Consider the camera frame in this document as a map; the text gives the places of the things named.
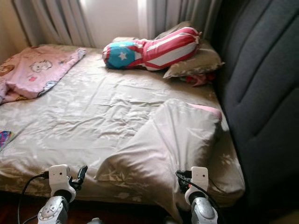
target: curtain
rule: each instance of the curtain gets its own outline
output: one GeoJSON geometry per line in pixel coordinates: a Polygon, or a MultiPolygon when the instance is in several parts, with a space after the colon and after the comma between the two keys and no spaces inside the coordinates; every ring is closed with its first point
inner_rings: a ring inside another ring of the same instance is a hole
{"type": "Polygon", "coordinates": [[[139,0],[139,30],[153,39],[183,21],[191,21],[210,39],[222,0],[139,0]]]}
{"type": "Polygon", "coordinates": [[[94,47],[79,0],[14,0],[14,4],[32,46],[94,47]]]}

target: colorful fabric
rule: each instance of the colorful fabric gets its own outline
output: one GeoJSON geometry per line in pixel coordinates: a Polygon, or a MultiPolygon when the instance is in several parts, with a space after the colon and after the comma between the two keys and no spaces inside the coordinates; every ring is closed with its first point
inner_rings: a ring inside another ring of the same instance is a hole
{"type": "Polygon", "coordinates": [[[0,152],[5,145],[13,138],[13,133],[9,131],[0,131],[0,152]]]}
{"type": "Polygon", "coordinates": [[[0,66],[0,104],[33,99],[48,91],[84,56],[50,46],[26,48],[0,66]]]}
{"type": "Polygon", "coordinates": [[[104,48],[103,59],[111,69],[160,70],[192,57],[199,38],[195,29],[185,27],[158,40],[114,42],[104,48]]]}

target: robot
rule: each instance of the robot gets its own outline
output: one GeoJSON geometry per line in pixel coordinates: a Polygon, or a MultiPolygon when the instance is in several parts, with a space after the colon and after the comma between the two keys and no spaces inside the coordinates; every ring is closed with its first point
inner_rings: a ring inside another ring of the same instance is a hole
{"type": "MultiPolygon", "coordinates": [[[[69,203],[76,197],[76,191],[81,189],[88,167],[83,166],[78,172],[78,178],[69,176],[70,168],[63,164],[49,168],[49,183],[51,198],[38,213],[38,224],[66,224],[69,203]]],[[[217,224],[218,213],[207,199],[208,170],[203,167],[192,167],[191,171],[177,171],[181,192],[192,208],[192,224],[217,224]]],[[[94,218],[88,224],[104,224],[99,218],[94,218]]]]}

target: wooden floor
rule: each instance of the wooden floor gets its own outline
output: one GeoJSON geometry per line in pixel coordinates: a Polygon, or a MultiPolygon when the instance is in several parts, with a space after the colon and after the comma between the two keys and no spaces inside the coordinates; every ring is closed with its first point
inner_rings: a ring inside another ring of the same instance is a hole
{"type": "MultiPolygon", "coordinates": [[[[19,195],[0,192],[0,224],[17,223],[19,195]]],[[[24,197],[21,222],[38,213],[47,199],[24,197]]],[[[70,204],[68,224],[86,224],[99,217],[105,224],[162,224],[167,212],[158,206],[74,201],[70,204]]]]}

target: bed sheet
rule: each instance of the bed sheet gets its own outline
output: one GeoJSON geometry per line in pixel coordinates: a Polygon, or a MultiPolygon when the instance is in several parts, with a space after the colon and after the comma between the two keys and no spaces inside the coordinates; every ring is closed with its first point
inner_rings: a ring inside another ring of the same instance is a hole
{"type": "MultiPolygon", "coordinates": [[[[110,70],[101,52],[87,49],[86,56],[43,96],[0,106],[0,130],[14,132],[14,139],[0,152],[0,190],[21,193],[30,177],[52,165],[68,164],[73,176],[88,165],[77,199],[151,204],[133,190],[94,180],[101,163],[170,98],[221,110],[210,85],[192,88],[163,79],[162,72],[110,70]]],[[[208,166],[208,191],[222,206],[230,206],[242,196],[245,184],[223,118],[223,133],[208,166]]],[[[33,181],[27,193],[49,196],[48,181],[33,181]]]]}

